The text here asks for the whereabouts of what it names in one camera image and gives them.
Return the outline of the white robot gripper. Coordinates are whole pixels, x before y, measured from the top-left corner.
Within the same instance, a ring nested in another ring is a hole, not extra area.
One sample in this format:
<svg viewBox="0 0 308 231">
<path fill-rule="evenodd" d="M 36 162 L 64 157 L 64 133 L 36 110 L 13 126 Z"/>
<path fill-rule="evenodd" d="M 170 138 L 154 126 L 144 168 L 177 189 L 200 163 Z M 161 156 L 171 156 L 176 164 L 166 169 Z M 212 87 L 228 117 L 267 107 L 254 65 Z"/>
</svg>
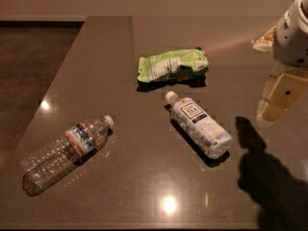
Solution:
<svg viewBox="0 0 308 231">
<path fill-rule="evenodd" d="M 291 67 L 271 74 L 256 111 L 256 123 L 270 128 L 308 90 L 308 0 L 295 0 L 271 27 L 256 39 L 254 50 L 272 50 L 274 58 Z"/>
</svg>

